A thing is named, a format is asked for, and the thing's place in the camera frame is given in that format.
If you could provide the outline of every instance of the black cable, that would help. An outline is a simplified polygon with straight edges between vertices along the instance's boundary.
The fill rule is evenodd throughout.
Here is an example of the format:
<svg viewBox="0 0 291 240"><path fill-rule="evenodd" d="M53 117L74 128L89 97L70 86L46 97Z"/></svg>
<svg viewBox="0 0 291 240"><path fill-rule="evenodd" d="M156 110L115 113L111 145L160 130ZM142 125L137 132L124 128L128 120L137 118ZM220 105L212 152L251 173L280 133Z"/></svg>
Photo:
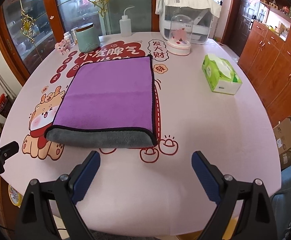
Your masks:
<svg viewBox="0 0 291 240"><path fill-rule="evenodd" d="M0 225L0 227L1 227L1 228L3 228L3 229L5 229L5 230L9 230L9 231L12 231L12 232L14 232L14 230L13 230L13 229L10 229L10 228L5 228L5 227L3 227L3 226L1 226L1 225Z"/></svg>

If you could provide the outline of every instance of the green tissue package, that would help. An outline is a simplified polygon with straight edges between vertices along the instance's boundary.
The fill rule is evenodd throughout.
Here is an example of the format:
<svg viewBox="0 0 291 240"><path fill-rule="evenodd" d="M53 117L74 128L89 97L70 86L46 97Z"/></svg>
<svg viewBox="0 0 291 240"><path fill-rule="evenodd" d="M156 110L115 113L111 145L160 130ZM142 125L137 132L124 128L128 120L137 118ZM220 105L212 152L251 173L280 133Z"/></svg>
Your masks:
<svg viewBox="0 0 291 240"><path fill-rule="evenodd" d="M235 95L242 85L230 62L214 54L205 56L202 69L212 92Z"/></svg>

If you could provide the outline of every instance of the glass dome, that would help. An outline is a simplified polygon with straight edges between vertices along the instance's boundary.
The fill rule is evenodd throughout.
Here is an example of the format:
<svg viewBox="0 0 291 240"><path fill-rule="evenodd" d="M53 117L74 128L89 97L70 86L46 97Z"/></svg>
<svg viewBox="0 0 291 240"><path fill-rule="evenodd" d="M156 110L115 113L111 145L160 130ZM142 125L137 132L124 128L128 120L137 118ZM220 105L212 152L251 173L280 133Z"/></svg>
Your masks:
<svg viewBox="0 0 291 240"><path fill-rule="evenodd" d="M193 20L182 14L171 18L170 36L168 42L172 46L185 48L191 45Z"/></svg>

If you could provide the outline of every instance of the pink tablecloth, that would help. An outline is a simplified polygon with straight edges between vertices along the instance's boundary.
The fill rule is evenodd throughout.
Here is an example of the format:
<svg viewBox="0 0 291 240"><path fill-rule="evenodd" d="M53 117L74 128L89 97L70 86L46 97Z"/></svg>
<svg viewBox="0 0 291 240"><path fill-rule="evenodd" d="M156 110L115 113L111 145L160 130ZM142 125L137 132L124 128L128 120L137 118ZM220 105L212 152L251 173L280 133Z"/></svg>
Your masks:
<svg viewBox="0 0 291 240"><path fill-rule="evenodd" d="M17 191L24 194L32 178L43 182L70 173L91 151L42 136L81 64L149 53L154 58L159 144L153 149L96 149L101 167L77 204L86 225L130 236L203 229L215 204L192 170L196 150L223 174L249 182L262 179L269 195L280 188L278 150L266 111L244 73L216 42L193 44L186 57L168 53L160 33L104 36L101 43L101 49L89 54L80 54L77 46L63 56L53 51L19 93L0 141L1 146L13 140L20 145L2 175ZM211 92L201 68L207 53L226 58L239 74L243 84L235 96ZM46 118L34 129L29 123L40 114ZM56 205L53 212L58 215Z"/></svg>

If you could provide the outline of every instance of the purple towel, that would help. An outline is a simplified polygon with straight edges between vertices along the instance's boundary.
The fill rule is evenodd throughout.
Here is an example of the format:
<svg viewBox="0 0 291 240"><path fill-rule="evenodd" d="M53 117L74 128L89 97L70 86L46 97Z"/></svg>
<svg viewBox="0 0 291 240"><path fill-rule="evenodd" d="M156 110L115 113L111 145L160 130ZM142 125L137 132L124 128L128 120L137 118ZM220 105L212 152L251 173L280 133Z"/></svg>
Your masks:
<svg viewBox="0 0 291 240"><path fill-rule="evenodd" d="M50 141L79 147L157 144L151 56L83 65L46 130Z"/></svg>

